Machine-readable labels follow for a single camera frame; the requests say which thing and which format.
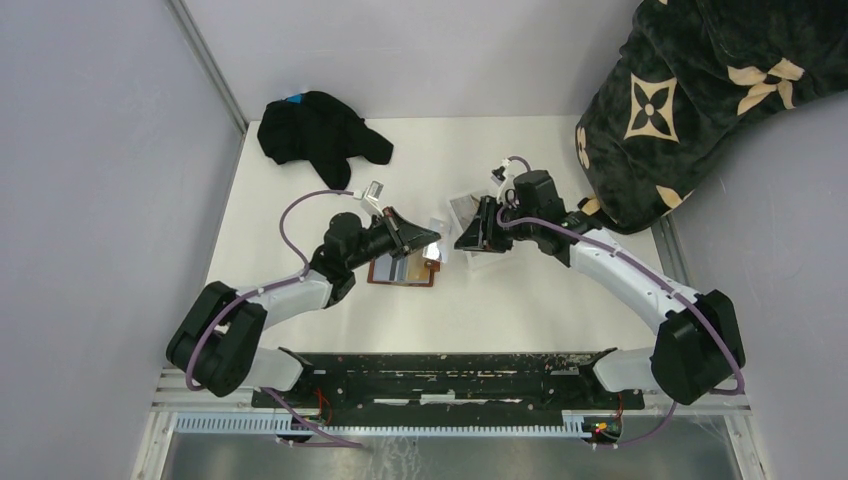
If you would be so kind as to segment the brown leather card holder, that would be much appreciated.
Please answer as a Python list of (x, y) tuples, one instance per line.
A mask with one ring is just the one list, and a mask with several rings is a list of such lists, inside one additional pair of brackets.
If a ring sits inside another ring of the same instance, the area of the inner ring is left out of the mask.
[(371, 261), (367, 282), (396, 287), (429, 288), (434, 285), (435, 276), (440, 270), (440, 262), (420, 254), (400, 259), (384, 255)]

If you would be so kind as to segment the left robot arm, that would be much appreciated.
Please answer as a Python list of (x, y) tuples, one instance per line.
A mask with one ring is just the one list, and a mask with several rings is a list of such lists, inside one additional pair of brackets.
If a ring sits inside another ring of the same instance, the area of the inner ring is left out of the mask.
[(403, 259), (440, 240), (440, 233), (386, 207), (364, 226), (343, 212), (328, 224), (303, 273), (238, 290), (207, 284), (171, 337), (166, 360), (193, 391), (225, 397), (240, 387), (271, 388), (291, 406), (307, 404), (315, 391), (310, 365), (283, 347), (260, 347), (270, 326), (338, 304), (356, 283), (355, 269), (383, 256)]

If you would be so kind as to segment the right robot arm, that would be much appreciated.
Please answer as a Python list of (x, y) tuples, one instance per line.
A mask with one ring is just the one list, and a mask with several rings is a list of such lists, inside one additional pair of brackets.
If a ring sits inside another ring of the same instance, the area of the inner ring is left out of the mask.
[(625, 390), (659, 390), (682, 405), (708, 394), (743, 394), (745, 352), (726, 294), (699, 292), (634, 257), (590, 216), (567, 210), (548, 171), (497, 172), (497, 195), (481, 197), (455, 249), (503, 254), (531, 241), (603, 286), (655, 336), (650, 348), (613, 349), (591, 361), (592, 372), (577, 382), (585, 405), (602, 408)]

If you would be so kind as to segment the gold credit card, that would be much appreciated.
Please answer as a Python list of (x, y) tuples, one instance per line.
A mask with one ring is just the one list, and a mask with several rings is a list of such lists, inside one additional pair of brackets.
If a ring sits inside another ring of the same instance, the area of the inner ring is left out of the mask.
[(415, 257), (407, 262), (406, 281), (411, 284), (429, 284), (434, 272), (431, 261)]

